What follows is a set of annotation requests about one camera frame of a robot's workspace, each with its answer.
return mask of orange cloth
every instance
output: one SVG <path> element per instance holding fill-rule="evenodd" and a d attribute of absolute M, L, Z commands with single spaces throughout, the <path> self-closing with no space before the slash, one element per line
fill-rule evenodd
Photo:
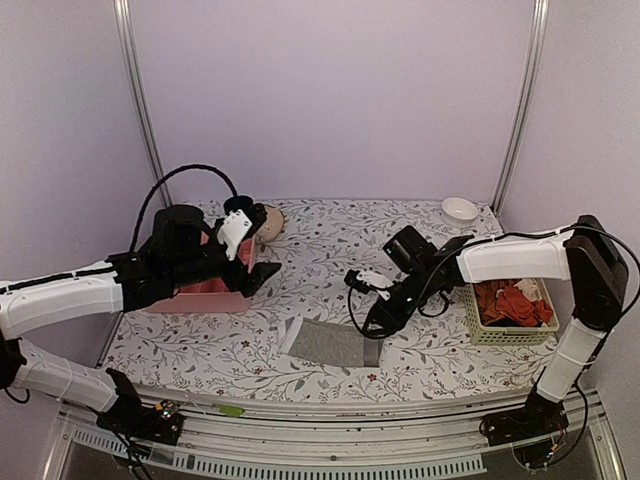
<path fill-rule="evenodd" d="M 544 300 L 530 302 L 514 287 L 519 280 L 491 280 L 474 285 L 478 311 L 483 325 L 511 320 L 521 327 L 549 323 L 553 310 Z"/>

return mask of pink basket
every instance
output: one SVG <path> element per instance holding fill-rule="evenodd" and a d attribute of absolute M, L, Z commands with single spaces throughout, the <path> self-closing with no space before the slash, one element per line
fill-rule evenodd
<path fill-rule="evenodd" d="M 242 263 L 253 267 L 255 260 L 255 240 L 245 240 L 238 249 Z M 181 288 L 178 294 L 162 300 L 146 309 L 149 313 L 234 313 L 244 312 L 250 306 L 249 299 L 240 292 L 230 292 L 219 278 L 204 283 Z"/>

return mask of gray cloth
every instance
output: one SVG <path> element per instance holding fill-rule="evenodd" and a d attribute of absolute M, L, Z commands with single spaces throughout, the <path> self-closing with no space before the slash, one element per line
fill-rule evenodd
<path fill-rule="evenodd" d="M 353 326 L 307 318 L 278 326 L 280 352 L 335 367 L 378 367 L 382 340 L 363 337 Z"/>

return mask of floral pattern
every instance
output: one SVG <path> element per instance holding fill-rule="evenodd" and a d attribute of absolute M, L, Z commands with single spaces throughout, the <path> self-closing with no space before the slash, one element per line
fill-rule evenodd
<path fill-rule="evenodd" d="M 304 318 L 348 323 L 350 268 L 371 268 L 400 278 L 381 246 L 405 225 L 442 245 L 461 234 L 501 232 L 487 205 L 475 224 L 460 230 L 443 224 L 438 202 L 282 200 L 271 201 L 286 218 L 284 233 L 258 250 L 258 260 L 283 268 L 239 314 L 150 314 L 124 316 L 105 366 L 134 382 L 190 393 L 288 402 L 399 402 L 460 398 L 523 388 L 542 370 L 555 339 L 541 346 L 471 345 L 464 306 L 454 292 L 438 318 L 415 315 L 385 341 L 380 368 L 337 368 L 281 355 L 277 323 Z M 218 204 L 198 205 L 209 221 Z M 374 295 L 354 295 L 362 318 Z M 426 309 L 441 308 L 432 298 Z"/>

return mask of green basket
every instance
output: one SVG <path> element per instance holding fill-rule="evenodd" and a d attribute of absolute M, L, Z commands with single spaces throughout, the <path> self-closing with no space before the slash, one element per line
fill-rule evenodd
<path fill-rule="evenodd" d="M 460 289 L 466 315 L 464 322 L 471 335 L 473 345 L 540 345 L 560 328 L 556 310 L 551 303 L 551 297 L 546 285 L 541 279 L 536 279 L 540 295 L 553 310 L 553 316 L 546 327 L 485 327 L 480 322 L 478 302 L 473 285 L 465 285 Z"/>

